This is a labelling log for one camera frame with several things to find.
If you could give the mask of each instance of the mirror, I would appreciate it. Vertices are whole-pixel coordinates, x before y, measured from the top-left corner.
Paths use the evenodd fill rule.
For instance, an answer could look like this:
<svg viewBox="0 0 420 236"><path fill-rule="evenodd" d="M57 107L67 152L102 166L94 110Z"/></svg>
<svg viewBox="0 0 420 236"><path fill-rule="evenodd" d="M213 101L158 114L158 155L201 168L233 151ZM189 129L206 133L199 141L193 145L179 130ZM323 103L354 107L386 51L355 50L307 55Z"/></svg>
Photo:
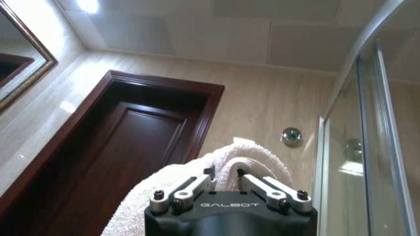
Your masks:
<svg viewBox="0 0 420 236"><path fill-rule="evenodd" d="M0 112L55 63L53 55L0 0Z"/></svg>

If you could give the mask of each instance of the white towel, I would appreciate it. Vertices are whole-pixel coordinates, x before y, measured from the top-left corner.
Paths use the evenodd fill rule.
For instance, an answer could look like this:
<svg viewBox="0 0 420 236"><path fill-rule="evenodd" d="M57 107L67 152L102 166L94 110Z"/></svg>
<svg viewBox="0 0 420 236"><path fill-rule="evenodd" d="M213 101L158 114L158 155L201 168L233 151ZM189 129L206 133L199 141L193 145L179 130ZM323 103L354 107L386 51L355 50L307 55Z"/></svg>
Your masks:
<svg viewBox="0 0 420 236"><path fill-rule="evenodd" d="M202 158L183 165L169 165L142 180L125 196L102 231L103 236L142 236L143 209L149 204L149 194L165 189L179 178L198 176L202 169L214 166L215 190L237 190L237 173L257 177L271 176L289 187L293 181L287 168L275 155L253 141L233 139L233 144L207 153Z"/></svg>

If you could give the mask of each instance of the ceiling panel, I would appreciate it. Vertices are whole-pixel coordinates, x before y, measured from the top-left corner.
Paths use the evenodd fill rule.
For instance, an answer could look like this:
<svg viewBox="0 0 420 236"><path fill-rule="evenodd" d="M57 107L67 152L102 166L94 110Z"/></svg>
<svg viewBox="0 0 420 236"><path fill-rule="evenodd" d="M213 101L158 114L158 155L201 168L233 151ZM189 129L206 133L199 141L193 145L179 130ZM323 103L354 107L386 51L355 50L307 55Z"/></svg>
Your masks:
<svg viewBox="0 0 420 236"><path fill-rule="evenodd" d="M342 0L337 22L342 26L362 27L371 19L383 0Z"/></svg>
<svg viewBox="0 0 420 236"><path fill-rule="evenodd" d="M213 0L213 15L334 22L339 0Z"/></svg>
<svg viewBox="0 0 420 236"><path fill-rule="evenodd" d="M89 14L83 11L65 11L65 14L86 47L105 49L103 38L89 19Z"/></svg>
<svg viewBox="0 0 420 236"><path fill-rule="evenodd" d="M119 0L122 12L143 16L210 16L210 0Z"/></svg>
<svg viewBox="0 0 420 236"><path fill-rule="evenodd" d="M163 19L98 13L90 14L89 20L109 49L173 54L170 35Z"/></svg>
<svg viewBox="0 0 420 236"><path fill-rule="evenodd" d="M175 54L209 59L266 62L269 22L215 18L167 19Z"/></svg>
<svg viewBox="0 0 420 236"><path fill-rule="evenodd" d="M358 29L331 26L271 26L269 64L338 71Z"/></svg>

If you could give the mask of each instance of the screw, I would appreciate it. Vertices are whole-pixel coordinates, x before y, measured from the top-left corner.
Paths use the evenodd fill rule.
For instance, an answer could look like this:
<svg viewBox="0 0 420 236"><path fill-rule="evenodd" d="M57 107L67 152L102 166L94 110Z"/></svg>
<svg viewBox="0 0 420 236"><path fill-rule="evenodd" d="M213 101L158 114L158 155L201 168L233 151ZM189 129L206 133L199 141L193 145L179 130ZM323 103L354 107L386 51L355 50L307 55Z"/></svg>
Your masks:
<svg viewBox="0 0 420 236"><path fill-rule="evenodd" d="M165 193L163 193L162 190L155 190L155 191L154 191L154 194L153 194L154 200L161 200L161 199L163 199L163 196L165 196Z"/></svg>
<svg viewBox="0 0 420 236"><path fill-rule="evenodd" d="M243 171L243 169L237 169L237 170L235 170L235 173L237 173L237 176L238 176L238 177L242 177L243 174L245 174L245 171Z"/></svg>
<svg viewBox="0 0 420 236"><path fill-rule="evenodd" d="M307 193L306 193L306 191L298 190L298 191L297 191L297 198L298 198L299 200L307 200Z"/></svg>
<svg viewBox="0 0 420 236"><path fill-rule="evenodd" d="M286 214L290 209L290 204L285 199L281 199L278 202L278 211L281 214Z"/></svg>
<svg viewBox="0 0 420 236"><path fill-rule="evenodd" d="M179 214L182 212L182 202L179 201L179 199L173 200L171 211L174 214Z"/></svg>

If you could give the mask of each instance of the glass panel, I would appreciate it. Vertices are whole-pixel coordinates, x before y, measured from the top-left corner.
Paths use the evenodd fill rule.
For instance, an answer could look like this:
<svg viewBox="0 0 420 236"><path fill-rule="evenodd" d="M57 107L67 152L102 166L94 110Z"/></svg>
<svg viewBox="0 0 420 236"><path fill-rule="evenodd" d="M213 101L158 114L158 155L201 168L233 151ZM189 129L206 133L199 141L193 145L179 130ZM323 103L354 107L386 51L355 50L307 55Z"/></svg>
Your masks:
<svg viewBox="0 0 420 236"><path fill-rule="evenodd" d="M347 76L325 127L319 235L329 236L367 235L355 68Z"/></svg>
<svg viewBox="0 0 420 236"><path fill-rule="evenodd" d="M367 168L367 204L373 235L407 235L405 172L393 137L391 105L387 83L383 83L381 53L371 50L359 60L359 93L362 103L365 157Z"/></svg>

